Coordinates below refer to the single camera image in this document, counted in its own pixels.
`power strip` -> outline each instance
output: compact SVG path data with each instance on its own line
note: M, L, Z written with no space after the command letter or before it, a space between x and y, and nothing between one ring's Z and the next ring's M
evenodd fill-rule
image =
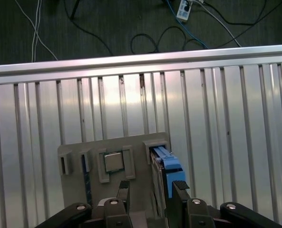
M182 22L187 22L190 10L192 8L192 4L192 0L181 0L177 13L177 18L180 19Z

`blue cable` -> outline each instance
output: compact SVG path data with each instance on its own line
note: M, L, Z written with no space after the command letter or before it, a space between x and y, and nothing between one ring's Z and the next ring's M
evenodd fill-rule
M193 34L191 34L190 31L188 31L188 29L184 26L184 24L182 24L182 22L177 18L176 14L175 14L175 12L174 12L174 10L173 10L173 8L172 8L171 5L170 5L169 0L166 0L166 2L167 2L167 4L168 4L168 6L169 6L171 12L173 13L173 15L174 15L176 21L182 26L182 28L183 28L192 38L194 38L194 39L197 40L199 43L201 43L204 47L206 47L207 49L209 49L208 46L207 46L204 42L202 42L201 40L199 40L198 38L196 38Z

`bolt head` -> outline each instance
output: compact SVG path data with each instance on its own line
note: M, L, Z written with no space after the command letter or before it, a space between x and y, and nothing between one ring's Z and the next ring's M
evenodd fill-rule
M117 200L112 200L112 201L110 201L110 204L117 204Z
M236 206L234 204L227 204L226 206L232 210L236 209Z
M78 206L78 210L83 210L83 209L85 209L86 207L84 206L84 205L80 205L80 206Z
M200 204L201 203L201 201L200 200L198 200L198 199L193 199L193 201L192 201L194 204Z

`white cable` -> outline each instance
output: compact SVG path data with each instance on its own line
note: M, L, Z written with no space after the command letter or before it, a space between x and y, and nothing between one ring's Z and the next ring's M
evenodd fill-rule
M35 19L35 27L36 27L36 29L37 29L37 21L38 21L39 3L40 3L40 0L37 1L37 8L36 8L36 19ZM37 38L36 32L34 32L33 40L32 40L32 59L31 59L31 62L33 62L33 60L34 60L34 41L35 41L35 38Z
M196 2L197 4L199 4L200 6L202 6L202 8L208 12L213 18L215 18L222 26L223 28L225 28L225 30L231 35L231 37L234 39L235 43L239 46L239 47L242 47L239 42L236 40L236 38L234 37L234 35L230 32L230 30L214 15L212 14L207 8L205 8L204 5L202 5L202 3L196 1L196 0L193 0L193 2Z
M40 37L39 37L39 35L38 35L38 32L36 31L35 25L33 24L32 20L31 20L31 19L27 16L27 14L23 11L23 9L21 8L21 6L20 6L19 3L17 2L17 0L14 0L14 1L16 2L17 6L20 8L20 11L23 13L23 15L25 15L25 17L26 17L26 18L29 20L29 22L32 24L32 26L33 26L33 28L34 28L34 31L36 32L36 35L37 35L37 37L38 37L40 43L42 44L42 46L44 46L44 48L45 48L48 52L50 52L51 55L52 55L56 60L58 60L58 59L56 58L55 54L41 41L41 39L40 39Z
M37 26L37 32L39 31L39 26L40 26L40 19L41 19L41 4L42 0L40 0L40 5L39 5L39 22ZM36 37L36 42L35 42L35 47L34 47L34 62L36 62L36 48L37 48L37 42L38 42L38 37Z

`blue plastic bracket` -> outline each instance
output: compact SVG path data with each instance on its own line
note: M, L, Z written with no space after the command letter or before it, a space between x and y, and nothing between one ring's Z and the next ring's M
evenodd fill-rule
M185 173L180 164L179 159L172 155L163 146L155 147L154 151L157 153L157 161L163 162L165 170L174 170L166 173L168 197L172 198L172 183L173 181L185 181Z

